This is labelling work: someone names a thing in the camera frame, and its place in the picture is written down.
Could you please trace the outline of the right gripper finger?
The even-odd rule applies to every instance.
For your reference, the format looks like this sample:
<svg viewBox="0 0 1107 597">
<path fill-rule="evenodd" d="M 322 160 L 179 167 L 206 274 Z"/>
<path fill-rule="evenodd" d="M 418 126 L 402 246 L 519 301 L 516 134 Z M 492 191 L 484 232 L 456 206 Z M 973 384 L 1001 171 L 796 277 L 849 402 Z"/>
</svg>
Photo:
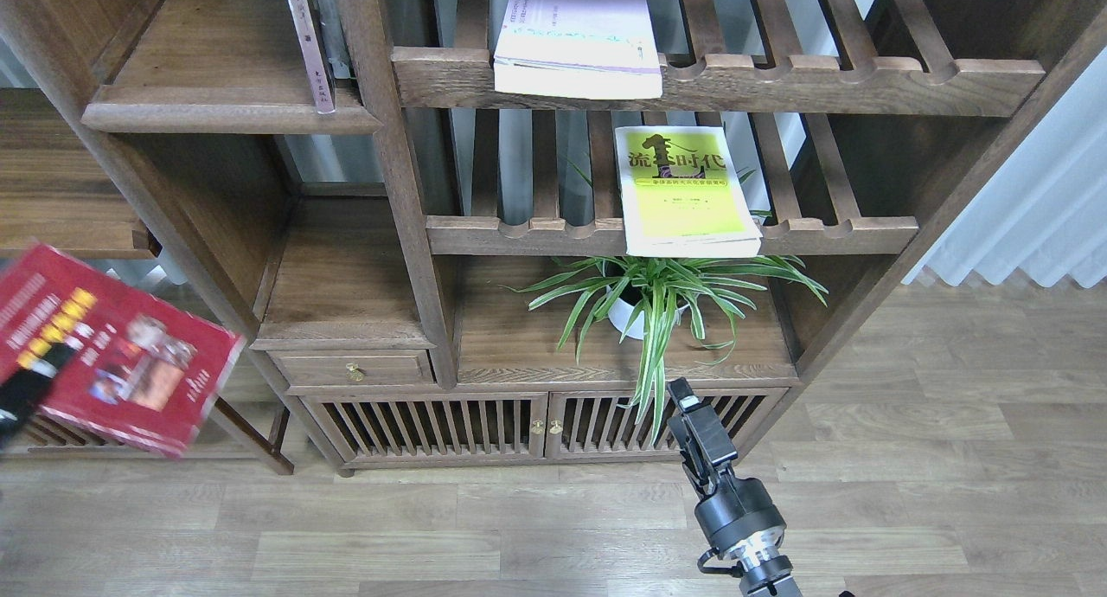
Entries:
<svg viewBox="0 0 1107 597">
<path fill-rule="evenodd" d="M 700 399 L 684 377 L 668 382 L 675 404 L 668 429 L 675 436 L 687 473 L 720 473 L 737 459 L 737 450 L 715 409 Z"/>
</svg>

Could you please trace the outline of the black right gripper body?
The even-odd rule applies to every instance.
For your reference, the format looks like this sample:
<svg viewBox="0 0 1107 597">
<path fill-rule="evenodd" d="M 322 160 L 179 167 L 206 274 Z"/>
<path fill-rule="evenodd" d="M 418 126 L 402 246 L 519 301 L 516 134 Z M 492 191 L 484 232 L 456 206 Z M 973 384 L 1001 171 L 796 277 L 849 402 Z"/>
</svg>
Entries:
<svg viewBox="0 0 1107 597">
<path fill-rule="evenodd" d="M 712 462 L 707 452 L 684 440 L 681 459 L 699 496 L 694 515 L 708 542 L 701 564 L 712 557 L 739 564 L 767 564 L 780 557 L 786 522 L 759 478 L 737 478 L 732 467 L 739 459 L 736 450 Z"/>
</svg>

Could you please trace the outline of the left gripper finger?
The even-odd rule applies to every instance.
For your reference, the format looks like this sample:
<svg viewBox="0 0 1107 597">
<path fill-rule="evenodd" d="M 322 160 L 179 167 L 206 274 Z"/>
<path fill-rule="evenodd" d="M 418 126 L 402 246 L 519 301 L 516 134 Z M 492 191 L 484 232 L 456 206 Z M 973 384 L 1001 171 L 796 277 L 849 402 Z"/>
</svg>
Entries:
<svg viewBox="0 0 1107 597">
<path fill-rule="evenodd" d="M 53 380 L 77 349 L 52 343 L 43 356 L 33 356 L 30 366 L 20 366 L 1 385 L 1 447 L 15 438 L 48 395 Z"/>
</svg>

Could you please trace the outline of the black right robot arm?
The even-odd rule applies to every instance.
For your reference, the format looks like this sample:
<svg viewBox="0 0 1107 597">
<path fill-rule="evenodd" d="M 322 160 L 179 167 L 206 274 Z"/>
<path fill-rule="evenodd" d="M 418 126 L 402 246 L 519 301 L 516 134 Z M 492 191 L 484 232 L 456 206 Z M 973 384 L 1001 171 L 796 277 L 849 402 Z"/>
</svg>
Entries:
<svg viewBox="0 0 1107 597">
<path fill-rule="evenodd" d="M 798 596 L 790 558 L 779 553 L 786 522 L 759 478 L 737 478 L 737 450 L 715 409 L 696 397 L 685 379 L 668 382 L 675 401 L 669 419 L 683 469 L 695 488 L 694 514 L 708 541 L 697 568 L 739 578 L 746 596 Z"/>
</svg>

